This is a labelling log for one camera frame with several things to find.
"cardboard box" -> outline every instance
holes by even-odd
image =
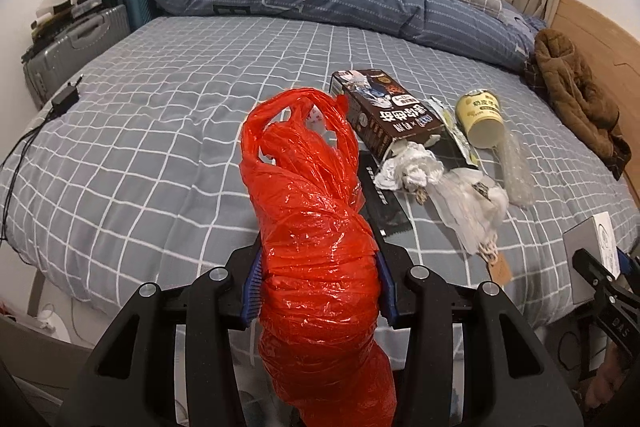
[[[446,133],[433,112],[382,70],[336,71],[329,93],[347,96],[347,120],[379,162],[398,140],[426,144]]]
[[[593,255],[617,279],[620,276],[620,262],[616,238],[613,235],[608,212],[601,212],[575,225],[562,234],[566,258],[569,262],[569,276],[574,296],[574,304],[583,304],[593,299],[595,290],[574,270],[571,260],[576,250],[584,248]]]

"metal bolt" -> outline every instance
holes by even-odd
[[[411,275],[416,279],[427,279],[429,276],[429,269],[426,266],[417,264],[411,269]]]
[[[209,278],[212,281],[223,281],[229,276],[229,272],[226,271],[226,268],[214,268],[209,272]]]
[[[495,282],[486,282],[482,285],[482,291],[487,295],[491,295],[492,297],[498,295],[500,293],[500,286],[498,286]]]
[[[141,297],[150,297],[154,293],[156,293],[156,285],[147,283],[144,286],[140,286],[140,290],[138,290]]]

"human hand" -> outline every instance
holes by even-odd
[[[615,343],[609,343],[604,355],[604,362],[591,380],[584,397],[586,410],[595,409],[603,403],[608,403],[622,386],[625,376],[622,353]]]

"brown paper tag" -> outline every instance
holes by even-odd
[[[511,282],[511,279],[513,279],[509,262],[502,252],[498,252],[498,257],[495,263],[487,263],[487,266],[489,268],[491,280],[498,286],[507,286],[507,284]]]

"red plastic bag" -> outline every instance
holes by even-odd
[[[337,148],[305,127],[314,105]],[[270,123],[287,107],[289,120]],[[376,244],[358,214],[358,144],[345,111],[321,91],[293,89],[260,104],[242,126],[240,173],[263,245],[259,350],[276,393],[307,427],[389,427],[394,383],[373,340]]]

